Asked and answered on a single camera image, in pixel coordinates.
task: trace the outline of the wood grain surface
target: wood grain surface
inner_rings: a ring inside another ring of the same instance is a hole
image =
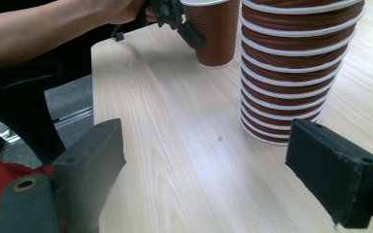
[[[92,49],[94,120],[121,119],[127,161],[101,232],[373,232],[373,219],[335,227],[285,165],[287,148],[243,129],[239,50],[211,70],[167,26],[124,36]],[[320,123],[373,153],[373,0]]]

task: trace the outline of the gray floor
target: gray floor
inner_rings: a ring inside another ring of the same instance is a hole
[[[46,91],[52,118],[69,116],[92,106],[92,76],[67,83]],[[66,148],[71,147],[93,126],[93,116],[87,116],[57,131]],[[5,147],[0,154],[3,162],[15,162],[31,168],[41,165],[32,150],[23,142]]]

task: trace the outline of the forearm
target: forearm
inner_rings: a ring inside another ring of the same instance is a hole
[[[108,22],[97,1],[58,0],[0,14],[0,68],[29,60]]]

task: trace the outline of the light wood tabletop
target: light wood tabletop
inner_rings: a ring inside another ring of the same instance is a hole
[[[101,232],[373,232],[373,219],[334,227],[285,165],[287,148],[243,129],[238,46],[211,70],[168,26],[124,36],[92,48],[94,120],[121,119],[127,161]],[[320,123],[373,153],[373,0]]]

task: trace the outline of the cup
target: cup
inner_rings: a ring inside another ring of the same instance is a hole
[[[205,39],[195,49],[198,61],[208,67],[221,68],[234,57],[239,0],[182,0],[186,19]]]

